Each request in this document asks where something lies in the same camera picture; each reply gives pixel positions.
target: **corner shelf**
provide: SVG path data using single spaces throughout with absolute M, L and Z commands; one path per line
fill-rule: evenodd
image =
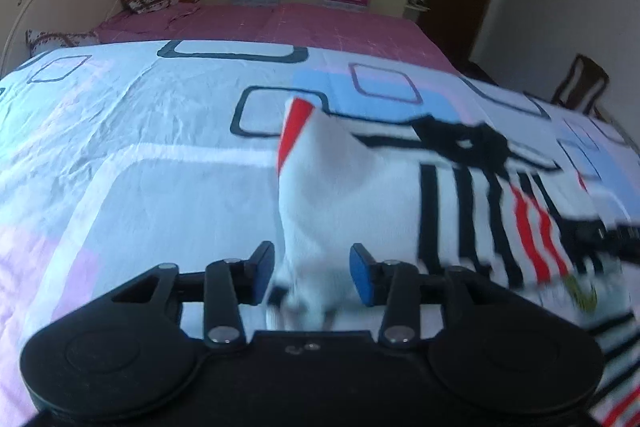
M 426 6 L 418 6 L 417 4 L 412 4 L 410 2 L 405 4 L 404 8 L 407 9 L 407 10 L 417 10 L 418 12 L 428 12 L 429 11 L 429 8 L 427 8 Z

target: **folded cloth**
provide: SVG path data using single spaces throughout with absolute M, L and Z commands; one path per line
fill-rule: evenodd
M 609 425 L 636 418 L 638 408 L 629 408 L 638 398 L 638 327 L 620 263 L 574 245 L 572 225 L 598 220 L 577 173 L 500 174 L 447 161 L 442 150 L 437 162 L 425 163 L 424 156 L 367 147 L 363 142 L 380 142 L 363 139 L 375 134 L 367 127 L 380 130 L 340 121 L 302 99 L 289 106 L 277 163 L 285 252 L 274 272 L 268 328 L 322 329 L 336 311 L 356 307 L 348 262 L 354 243 L 379 261 L 417 264 L 422 272 L 467 266 L 590 327 L 610 350 L 607 361 L 618 364 L 607 366 L 594 415 Z M 348 128 L 357 128 L 356 136 Z M 592 295 L 584 278 L 594 274 L 600 279 Z M 611 285 L 622 297 L 610 295 Z M 566 302 L 554 309 L 557 295 Z M 616 317 L 626 317 L 622 333 Z

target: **patterned bed sheet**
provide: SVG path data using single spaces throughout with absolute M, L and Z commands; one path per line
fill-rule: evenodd
M 100 42 L 163 39 L 272 42 L 400 60 L 456 74 L 413 22 L 305 4 L 275 8 L 178 4 L 142 15 L 121 13 L 98 26 Z
M 4 425 L 33 414 L 18 357 L 50 321 L 159 263 L 200 271 L 247 257 L 264 240 L 282 255 L 274 166 L 292 96 L 356 120 L 486 121 L 580 172 L 607 221 L 640 219 L 639 157 L 612 127 L 437 68 L 305 46 L 180 39 L 39 55 L 0 84 Z M 585 291 L 598 291 L 588 309 L 561 282 L 528 296 L 585 328 L 626 317 L 603 335 L 603 348 L 626 346 L 603 385 L 622 375 L 637 391 L 638 364 L 625 373 L 640 353 L 638 343 L 627 345 L 638 329 L 623 277 L 620 267 L 604 279 L 581 274 Z M 263 307 L 241 313 L 248 335 L 265 327 Z M 381 317 L 342 314 L 335 327 L 377 331 Z M 201 320 L 201 306 L 187 305 L 181 327 L 201 336 Z M 622 393 L 628 387 L 607 394 L 606 411 Z

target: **chair backrest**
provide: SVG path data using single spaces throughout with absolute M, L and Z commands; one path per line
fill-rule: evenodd
M 609 86 L 609 75 L 585 55 L 575 55 L 569 73 L 558 86 L 551 103 L 591 114 L 593 104 Z

